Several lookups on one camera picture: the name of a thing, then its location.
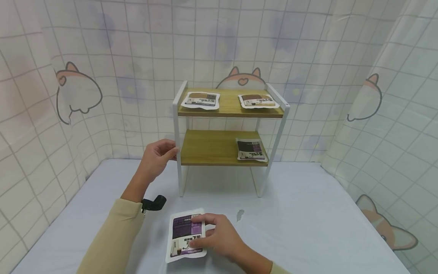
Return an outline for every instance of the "cartoon cat print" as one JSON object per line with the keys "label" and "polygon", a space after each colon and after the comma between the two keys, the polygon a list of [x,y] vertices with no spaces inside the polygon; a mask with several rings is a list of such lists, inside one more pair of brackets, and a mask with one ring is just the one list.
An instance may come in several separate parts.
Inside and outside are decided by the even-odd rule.
{"label": "cartoon cat print", "polygon": [[[56,76],[59,82],[56,107],[58,117],[64,124],[70,125],[73,112],[88,113],[102,101],[102,91],[96,81],[80,72],[72,62],[67,62],[65,70],[58,71]],[[67,110],[60,106],[60,97],[66,102]]]}
{"label": "cartoon cat print", "polygon": [[370,197],[363,194],[357,199],[356,204],[392,250],[406,250],[417,246],[417,238],[406,230],[391,225],[377,212],[376,205]]}
{"label": "cartoon cat print", "polygon": [[377,113],[382,103],[382,91],[377,86],[378,81],[379,75],[377,73],[365,80],[350,112],[347,114],[347,121],[368,119]]}
{"label": "cartoon cat print", "polygon": [[217,89],[265,89],[266,82],[260,77],[260,69],[252,73],[240,73],[238,67],[233,67],[230,74],[223,79]]}

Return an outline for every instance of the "food package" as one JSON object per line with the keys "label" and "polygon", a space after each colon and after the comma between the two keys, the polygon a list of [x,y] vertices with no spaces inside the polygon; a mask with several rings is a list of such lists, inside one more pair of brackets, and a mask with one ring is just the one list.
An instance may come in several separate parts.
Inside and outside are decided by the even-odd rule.
{"label": "food package", "polygon": [[243,108],[278,108],[280,105],[269,94],[239,95]]}
{"label": "food package", "polygon": [[268,157],[263,153],[260,139],[236,139],[239,154],[238,160],[256,160],[267,162]]}
{"label": "food package", "polygon": [[170,216],[169,235],[167,237],[166,263],[182,258],[200,258],[207,255],[206,249],[189,247],[196,238],[205,238],[205,222],[192,223],[192,217],[204,214],[204,209],[175,213]]}
{"label": "food package", "polygon": [[217,110],[219,108],[218,93],[189,92],[182,102],[183,107]]}

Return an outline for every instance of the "hand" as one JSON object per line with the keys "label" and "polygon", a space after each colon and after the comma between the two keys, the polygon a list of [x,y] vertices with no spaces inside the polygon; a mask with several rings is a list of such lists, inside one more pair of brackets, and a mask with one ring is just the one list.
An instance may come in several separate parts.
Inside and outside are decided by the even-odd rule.
{"label": "hand", "polygon": [[146,146],[137,171],[123,192],[121,199],[141,203],[146,189],[166,168],[169,160],[176,160],[178,148],[172,140],[159,140]]}
{"label": "hand", "polygon": [[204,221],[205,224],[214,224],[214,229],[205,232],[205,238],[198,238],[189,243],[192,248],[211,247],[219,255],[231,260],[236,253],[242,252],[247,246],[240,238],[234,226],[225,215],[206,213],[191,219],[194,223]]}
{"label": "hand", "polygon": [[150,143],[146,146],[137,172],[142,174],[146,181],[152,182],[163,172],[168,161],[177,159],[177,153],[175,141],[162,139]]}
{"label": "hand", "polygon": [[216,227],[207,230],[205,238],[190,241],[190,247],[213,248],[216,253],[235,262],[246,273],[271,272],[272,262],[247,246],[225,215],[206,213],[193,217],[191,221],[194,223],[204,221],[205,224],[214,224]]}

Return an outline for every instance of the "shelf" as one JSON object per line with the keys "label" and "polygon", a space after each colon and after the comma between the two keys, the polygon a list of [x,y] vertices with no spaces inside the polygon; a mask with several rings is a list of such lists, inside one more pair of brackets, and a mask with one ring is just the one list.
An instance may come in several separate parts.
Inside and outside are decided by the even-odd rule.
{"label": "shelf", "polygon": [[238,160],[236,138],[260,139],[257,132],[187,130],[181,150],[183,166],[267,167],[268,162]]}
{"label": "shelf", "polygon": [[[188,92],[207,92],[219,93],[219,109],[203,110],[200,108],[187,108],[181,106],[182,100],[186,98]],[[178,107],[178,116],[193,117],[247,117],[247,118],[282,118],[284,111],[282,108],[269,109],[244,109],[240,105],[237,95],[245,94],[269,94],[266,90],[244,90],[244,89],[204,89],[188,88],[184,90]]]}

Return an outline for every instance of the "wall backdrop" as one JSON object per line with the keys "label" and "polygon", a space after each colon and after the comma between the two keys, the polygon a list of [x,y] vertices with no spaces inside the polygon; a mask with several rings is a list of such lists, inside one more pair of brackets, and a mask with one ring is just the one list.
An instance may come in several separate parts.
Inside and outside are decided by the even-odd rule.
{"label": "wall backdrop", "polygon": [[[322,162],[411,273],[438,269],[438,0],[2,0],[0,273],[107,158],[173,138],[183,80],[271,83],[276,161]],[[195,129],[256,120],[196,118]],[[279,121],[259,132],[271,148]]]}

